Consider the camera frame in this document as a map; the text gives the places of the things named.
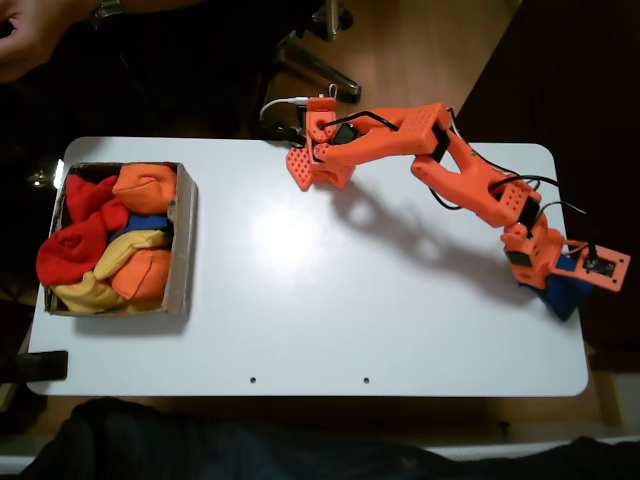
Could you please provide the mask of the person's hand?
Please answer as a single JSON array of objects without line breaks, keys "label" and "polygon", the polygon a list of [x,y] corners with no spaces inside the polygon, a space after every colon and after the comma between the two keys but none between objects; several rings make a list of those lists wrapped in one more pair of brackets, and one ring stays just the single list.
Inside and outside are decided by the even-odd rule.
[{"label": "person's hand", "polygon": [[98,9],[99,1],[10,0],[1,2],[1,21],[13,30],[1,39],[1,83],[15,81],[49,61],[71,26]]}]

